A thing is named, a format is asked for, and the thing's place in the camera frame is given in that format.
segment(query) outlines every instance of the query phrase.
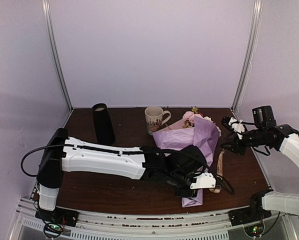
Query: wooden tabletop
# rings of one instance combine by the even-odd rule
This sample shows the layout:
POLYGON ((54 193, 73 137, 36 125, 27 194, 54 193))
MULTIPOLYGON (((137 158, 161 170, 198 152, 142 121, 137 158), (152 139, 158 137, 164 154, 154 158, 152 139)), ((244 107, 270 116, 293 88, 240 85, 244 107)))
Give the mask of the wooden tabletop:
MULTIPOLYGON (((147 134, 144 108, 110 108, 118 147, 155 146, 147 134)), ((182 118, 189 108, 168 108, 172 124, 182 118)), ((228 133, 221 126, 223 116, 232 115, 226 108, 202 108, 222 130, 215 150, 214 167, 221 152, 220 143, 228 133)), ((97 143, 91 109, 75 109, 66 128, 69 135, 87 142, 97 143)), ((64 172, 63 184, 57 198, 60 207, 112 214, 180 214, 231 209, 249 205, 252 194, 267 189, 268 185, 260 166, 250 149, 245 156, 225 152, 223 175, 235 189, 235 195, 224 190, 219 194, 204 189, 203 205, 182 208, 181 199, 174 196, 174 187, 122 176, 92 173, 64 172)))

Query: black tumbler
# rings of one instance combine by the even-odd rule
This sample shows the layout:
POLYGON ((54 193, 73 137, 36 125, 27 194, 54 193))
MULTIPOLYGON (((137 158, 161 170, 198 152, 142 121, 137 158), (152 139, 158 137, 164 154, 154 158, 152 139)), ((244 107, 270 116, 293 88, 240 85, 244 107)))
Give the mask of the black tumbler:
POLYGON ((108 106, 104 103, 98 103, 92 107, 92 114, 97 142, 102 145, 113 144, 115 133, 108 106))

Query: purple wrapping paper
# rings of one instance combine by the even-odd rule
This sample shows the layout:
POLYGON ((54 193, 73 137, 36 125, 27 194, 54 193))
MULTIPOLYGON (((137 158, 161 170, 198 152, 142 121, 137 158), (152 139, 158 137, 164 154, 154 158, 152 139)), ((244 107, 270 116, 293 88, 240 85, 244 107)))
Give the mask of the purple wrapping paper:
MULTIPOLYGON (((204 154, 207 164, 210 166, 219 140, 219 130, 213 122, 201 117, 195 116, 194 122, 194 127, 182 128, 184 120, 179 120, 168 127, 154 132, 154 141, 156 146, 161 149, 181 150, 193 144, 204 154)), ((203 189, 198 190, 197 197, 183 197, 181 203, 183 208, 202 205, 203 189)))

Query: white backdrop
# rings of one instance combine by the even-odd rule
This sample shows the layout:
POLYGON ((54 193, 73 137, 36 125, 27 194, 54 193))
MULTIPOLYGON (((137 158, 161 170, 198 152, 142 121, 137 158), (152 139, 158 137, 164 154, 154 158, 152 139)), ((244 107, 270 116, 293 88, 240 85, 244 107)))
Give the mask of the white backdrop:
MULTIPOLYGON (((299 130, 299 0, 266 0, 251 72, 238 116, 253 121, 252 108, 271 105, 277 124, 299 130)), ((276 191, 299 193, 299 169, 275 150, 257 154, 276 191)), ((299 220, 293 220, 299 234, 299 220)))
MULTIPOLYGON (((46 145, 69 111, 53 64, 41 0, 0 0, 0 240, 35 178, 21 158, 46 145)), ((25 161, 35 174, 42 152, 25 161)))
POLYGON ((50 1, 75 108, 230 107, 253 0, 50 1))

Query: white mug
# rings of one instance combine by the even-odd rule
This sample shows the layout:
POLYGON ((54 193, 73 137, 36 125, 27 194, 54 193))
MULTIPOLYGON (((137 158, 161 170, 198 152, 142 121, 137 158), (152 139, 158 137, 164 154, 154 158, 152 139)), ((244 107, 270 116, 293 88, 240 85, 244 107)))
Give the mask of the white mug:
POLYGON ((171 118, 170 111, 164 111, 159 106, 149 106, 145 109, 145 118, 147 132, 149 135, 153 135, 154 132, 160 129, 160 127, 171 118), (163 120, 163 116, 168 114, 166 119, 163 120))

